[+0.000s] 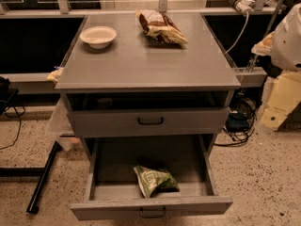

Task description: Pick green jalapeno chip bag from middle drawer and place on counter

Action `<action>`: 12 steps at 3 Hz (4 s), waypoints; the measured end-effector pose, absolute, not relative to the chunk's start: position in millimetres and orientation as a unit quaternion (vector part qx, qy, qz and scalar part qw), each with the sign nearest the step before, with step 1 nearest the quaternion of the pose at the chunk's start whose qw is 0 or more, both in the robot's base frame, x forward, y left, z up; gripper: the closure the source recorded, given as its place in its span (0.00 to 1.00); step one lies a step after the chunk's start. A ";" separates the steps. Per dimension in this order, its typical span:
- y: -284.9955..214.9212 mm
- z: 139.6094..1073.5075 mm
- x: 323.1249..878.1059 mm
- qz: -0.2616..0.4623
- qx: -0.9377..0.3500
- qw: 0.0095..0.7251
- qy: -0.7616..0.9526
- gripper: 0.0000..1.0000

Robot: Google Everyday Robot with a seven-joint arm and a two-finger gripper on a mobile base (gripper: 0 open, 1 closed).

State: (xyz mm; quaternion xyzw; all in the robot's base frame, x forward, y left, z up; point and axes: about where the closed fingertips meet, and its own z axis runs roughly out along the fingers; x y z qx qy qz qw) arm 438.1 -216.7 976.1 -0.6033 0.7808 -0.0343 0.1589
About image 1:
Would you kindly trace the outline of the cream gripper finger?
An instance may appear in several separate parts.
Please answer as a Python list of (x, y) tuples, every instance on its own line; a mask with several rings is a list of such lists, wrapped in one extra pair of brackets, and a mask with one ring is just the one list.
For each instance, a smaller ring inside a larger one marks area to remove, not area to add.
[(251, 52), (258, 56), (270, 56), (272, 51), (273, 37), (274, 33), (269, 33), (260, 42), (252, 47)]

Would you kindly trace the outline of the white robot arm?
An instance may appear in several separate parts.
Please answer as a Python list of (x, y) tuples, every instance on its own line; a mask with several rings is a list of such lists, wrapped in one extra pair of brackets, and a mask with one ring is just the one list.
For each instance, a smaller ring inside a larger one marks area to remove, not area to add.
[(284, 71), (301, 71), (301, 4), (294, 5), (276, 29), (255, 44), (251, 52), (271, 57)]

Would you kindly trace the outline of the yellow robot base panel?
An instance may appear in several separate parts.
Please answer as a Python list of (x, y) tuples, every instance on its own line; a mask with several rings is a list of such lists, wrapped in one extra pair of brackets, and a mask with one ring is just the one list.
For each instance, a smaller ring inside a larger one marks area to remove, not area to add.
[(301, 103), (301, 73), (286, 72), (277, 78), (268, 76), (261, 99), (260, 125), (277, 130)]

